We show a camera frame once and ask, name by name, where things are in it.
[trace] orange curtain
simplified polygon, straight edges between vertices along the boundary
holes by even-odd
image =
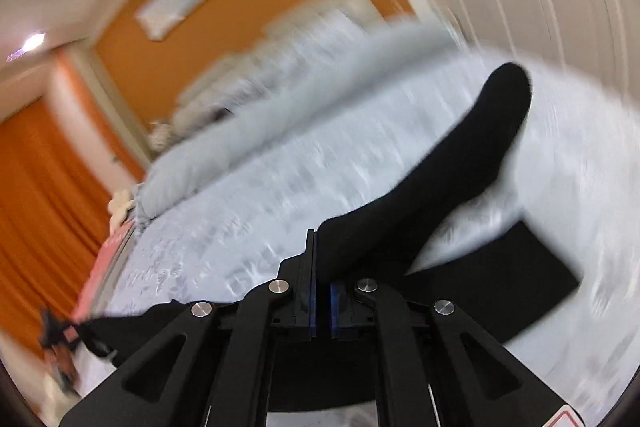
[[[42,100],[0,124],[0,328],[38,355],[40,309],[71,314],[109,199]]]

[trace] ceiling light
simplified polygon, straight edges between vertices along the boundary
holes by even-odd
[[[44,42],[44,33],[33,34],[31,37],[29,37],[28,39],[26,39],[24,41],[24,44],[22,46],[22,50],[24,52],[33,51],[39,45],[41,45],[43,42]]]

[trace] round metal bolt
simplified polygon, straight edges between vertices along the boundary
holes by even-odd
[[[208,302],[196,302],[191,307],[191,313],[196,317],[206,317],[213,311],[213,306]]]
[[[356,284],[356,288],[364,293],[371,293],[378,289],[378,283],[375,279],[371,277],[365,277],[364,279],[360,279]]]
[[[440,315],[450,315],[456,310],[456,307],[453,305],[453,302],[447,301],[447,299],[442,299],[440,301],[437,301],[433,305],[433,308]]]
[[[284,293],[289,289],[289,283],[284,279],[274,279],[269,283],[269,291]]]

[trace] red and white sticker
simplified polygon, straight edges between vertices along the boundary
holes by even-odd
[[[563,405],[543,427],[584,427],[584,423],[571,407]]]

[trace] bed sheet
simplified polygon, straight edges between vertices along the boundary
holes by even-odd
[[[415,268],[458,256],[524,214],[583,280],[508,349],[595,426],[640,363],[640,113],[577,71],[519,58],[533,100],[503,175],[447,219]],[[251,158],[149,226],[108,310],[242,298],[303,250],[306,229],[392,188],[511,59],[467,50],[398,71],[351,107]],[[89,368],[85,390],[103,377]],[[352,412],[374,423],[367,407]],[[310,413],[297,425],[348,425],[348,417]],[[270,415],[270,425],[286,418]]]

